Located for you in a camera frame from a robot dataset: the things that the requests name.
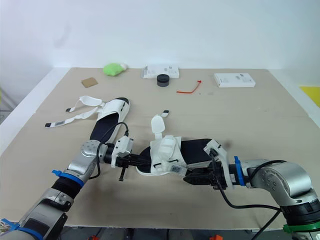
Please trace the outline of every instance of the orange clamp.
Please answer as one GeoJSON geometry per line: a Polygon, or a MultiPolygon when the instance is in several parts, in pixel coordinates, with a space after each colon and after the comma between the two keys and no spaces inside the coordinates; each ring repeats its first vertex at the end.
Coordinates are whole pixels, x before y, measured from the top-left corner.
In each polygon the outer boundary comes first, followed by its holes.
{"type": "Polygon", "coordinates": [[[210,237],[210,240],[224,240],[224,238],[220,235],[215,235],[213,237],[210,237]]]}

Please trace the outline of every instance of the white box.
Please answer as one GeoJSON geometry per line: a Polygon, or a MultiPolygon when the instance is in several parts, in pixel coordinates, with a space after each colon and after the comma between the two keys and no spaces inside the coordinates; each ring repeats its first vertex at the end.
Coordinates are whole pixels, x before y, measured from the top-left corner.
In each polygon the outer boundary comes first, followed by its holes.
{"type": "Polygon", "coordinates": [[[253,88],[255,80],[248,73],[215,73],[219,88],[253,88]]]}
{"type": "Polygon", "coordinates": [[[148,65],[142,70],[143,79],[156,79],[159,74],[167,74],[171,79],[179,78],[179,68],[176,65],[148,65]]]}

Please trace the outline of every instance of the black cable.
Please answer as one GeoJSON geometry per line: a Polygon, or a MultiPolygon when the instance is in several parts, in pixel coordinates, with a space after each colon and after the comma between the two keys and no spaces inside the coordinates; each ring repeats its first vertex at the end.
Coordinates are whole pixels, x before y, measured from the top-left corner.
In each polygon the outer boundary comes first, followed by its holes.
{"type": "MultiPolygon", "coordinates": [[[[212,153],[210,152],[210,156],[211,156],[211,160],[212,160],[212,170],[213,170],[213,175],[215,174],[215,170],[216,170],[216,161],[215,161],[215,158],[214,156],[212,155],[212,153]]],[[[282,160],[273,160],[273,161],[268,161],[268,162],[265,162],[261,165],[259,165],[256,169],[261,169],[263,168],[264,166],[267,166],[269,164],[272,164],[272,163],[283,163],[285,161],[282,161],[282,160]]],[[[252,175],[251,176],[254,176],[254,174],[256,174],[258,172],[258,170],[253,171],[252,175]]],[[[281,213],[281,209],[278,208],[278,207],[275,207],[275,206],[269,206],[269,205],[264,205],[264,204],[250,204],[250,205],[233,205],[229,199],[227,198],[221,184],[220,184],[220,181],[219,179],[214,175],[215,177],[215,180],[217,182],[217,185],[218,185],[218,188],[220,190],[220,193],[223,197],[223,199],[225,200],[225,202],[231,207],[231,208],[234,208],[234,209],[250,209],[250,208],[265,208],[265,209],[272,209],[272,210],[276,210],[276,213],[273,215],[273,217],[253,236],[253,238],[251,240],[255,240],[257,239],[257,237],[259,237],[259,235],[277,218],[277,216],[281,213]]]]}
{"type": "Polygon", "coordinates": [[[170,232],[170,228],[166,230],[166,235],[165,235],[166,240],[169,240],[169,232],[170,232]]]}
{"type": "Polygon", "coordinates": [[[254,178],[254,176],[257,174],[257,172],[262,169],[265,166],[271,165],[271,164],[276,164],[276,163],[284,163],[286,161],[284,160],[272,160],[272,161],[267,161],[265,163],[262,163],[261,165],[257,166],[255,168],[255,170],[252,172],[252,174],[249,177],[249,181],[251,182],[251,180],[254,178]]]}
{"type": "Polygon", "coordinates": [[[95,234],[96,237],[98,237],[99,233],[101,232],[102,227],[100,227],[99,231],[95,234]]]}
{"type": "Polygon", "coordinates": [[[97,178],[97,177],[100,176],[100,174],[101,174],[101,169],[100,169],[100,161],[99,161],[99,150],[100,150],[101,145],[102,145],[102,144],[105,144],[104,142],[102,142],[102,140],[104,139],[104,137],[105,137],[108,133],[110,133],[111,130],[113,130],[116,126],[118,126],[118,125],[120,125],[120,124],[125,125],[126,130],[125,130],[124,135],[125,135],[125,136],[128,136],[128,135],[129,135],[128,125],[127,125],[125,122],[123,122],[123,121],[120,121],[120,122],[118,122],[117,124],[113,125],[112,127],[110,127],[110,128],[108,129],[108,131],[105,132],[105,134],[101,137],[100,143],[99,143],[99,145],[98,145],[98,147],[97,147],[97,149],[96,149],[96,158],[95,158],[95,159],[96,159],[96,167],[97,167],[98,173],[97,173],[97,175],[95,175],[95,176],[89,177],[89,179],[95,179],[95,178],[97,178]]]}
{"type": "Polygon", "coordinates": [[[251,240],[255,240],[259,237],[259,235],[278,217],[278,215],[281,213],[281,210],[278,210],[272,218],[262,227],[260,230],[251,238],[251,240]]]}
{"type": "MultiPolygon", "coordinates": [[[[212,159],[212,169],[213,169],[213,174],[214,171],[215,171],[215,166],[216,166],[216,162],[215,162],[215,159],[214,157],[211,157],[212,159]]],[[[224,199],[224,201],[233,209],[252,209],[252,208],[263,208],[263,209],[272,209],[272,210],[276,210],[276,211],[280,211],[280,208],[278,207],[275,207],[275,206],[270,206],[270,205],[264,205],[264,204],[249,204],[249,205],[233,205],[229,199],[227,198],[221,184],[220,184],[220,181],[219,179],[216,177],[215,178],[216,182],[217,182],[217,185],[218,185],[218,188],[220,190],[220,193],[224,199]]]]}

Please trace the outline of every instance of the blue cable tie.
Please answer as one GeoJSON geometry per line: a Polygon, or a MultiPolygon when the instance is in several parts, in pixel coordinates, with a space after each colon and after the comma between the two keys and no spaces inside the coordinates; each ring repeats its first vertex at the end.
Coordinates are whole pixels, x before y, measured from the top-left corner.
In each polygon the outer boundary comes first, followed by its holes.
{"type": "Polygon", "coordinates": [[[15,230],[18,230],[18,231],[21,231],[21,232],[25,232],[27,234],[30,234],[32,235],[33,237],[36,237],[37,240],[44,240],[43,236],[37,232],[37,231],[34,231],[30,228],[26,228],[26,227],[20,227],[20,224],[19,223],[14,223],[14,222],[11,222],[5,218],[1,219],[1,222],[7,224],[10,226],[10,232],[11,231],[15,231],[15,230]]]}
{"type": "Polygon", "coordinates": [[[71,180],[75,181],[76,183],[78,183],[81,187],[83,187],[85,185],[85,183],[81,179],[79,179],[76,176],[73,176],[71,174],[64,173],[64,172],[59,171],[59,170],[52,170],[52,173],[55,174],[58,177],[64,177],[64,178],[67,178],[67,179],[71,179],[71,180]]]}
{"type": "Polygon", "coordinates": [[[238,156],[234,156],[234,163],[235,163],[236,173],[239,179],[239,184],[240,186],[245,186],[244,176],[242,173],[242,166],[238,156]]]}

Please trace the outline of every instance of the red cable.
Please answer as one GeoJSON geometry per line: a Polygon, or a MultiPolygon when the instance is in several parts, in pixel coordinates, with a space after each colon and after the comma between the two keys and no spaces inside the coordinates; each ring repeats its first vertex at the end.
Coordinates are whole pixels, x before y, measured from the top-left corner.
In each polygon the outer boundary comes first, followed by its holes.
{"type": "Polygon", "coordinates": [[[193,89],[192,91],[176,91],[176,92],[179,94],[193,94],[195,92],[195,90],[197,90],[197,88],[199,87],[199,85],[202,81],[198,80],[197,82],[198,82],[198,84],[196,85],[195,89],[193,89]]]}

